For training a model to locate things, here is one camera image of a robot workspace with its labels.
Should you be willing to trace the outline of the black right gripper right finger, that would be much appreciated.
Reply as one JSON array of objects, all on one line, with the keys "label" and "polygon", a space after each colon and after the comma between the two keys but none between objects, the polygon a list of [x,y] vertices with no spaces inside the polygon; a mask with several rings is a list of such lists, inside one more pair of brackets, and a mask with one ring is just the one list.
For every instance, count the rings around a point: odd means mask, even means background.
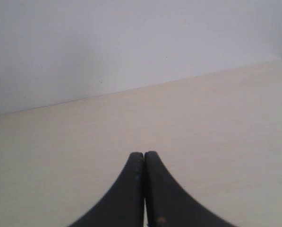
[{"label": "black right gripper right finger", "polygon": [[155,151],[145,153],[145,201],[150,227],[227,227],[228,222],[193,199]]}]

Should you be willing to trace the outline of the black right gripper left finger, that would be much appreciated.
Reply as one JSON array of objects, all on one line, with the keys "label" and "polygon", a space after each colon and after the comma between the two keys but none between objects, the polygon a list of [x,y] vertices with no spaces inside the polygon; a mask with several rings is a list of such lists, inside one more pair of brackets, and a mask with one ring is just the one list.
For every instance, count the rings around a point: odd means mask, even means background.
[{"label": "black right gripper left finger", "polygon": [[132,152],[106,194],[72,227],[142,227],[144,224],[144,156]]}]

